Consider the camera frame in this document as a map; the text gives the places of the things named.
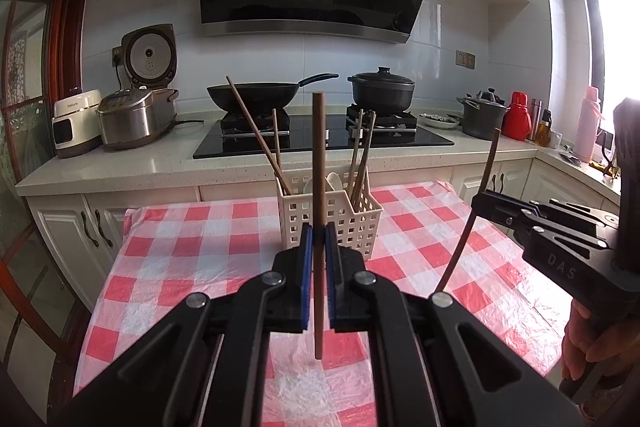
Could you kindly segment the person's right hand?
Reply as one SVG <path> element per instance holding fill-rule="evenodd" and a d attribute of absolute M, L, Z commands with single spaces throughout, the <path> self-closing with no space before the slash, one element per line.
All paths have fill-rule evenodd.
<path fill-rule="evenodd" d="M 639 363 L 638 317 L 631 317 L 597 333 L 590 325 L 591 313 L 572 301 L 562 341 L 561 377 L 578 381 L 588 363 L 608 363 L 606 376 L 626 372 Z"/>

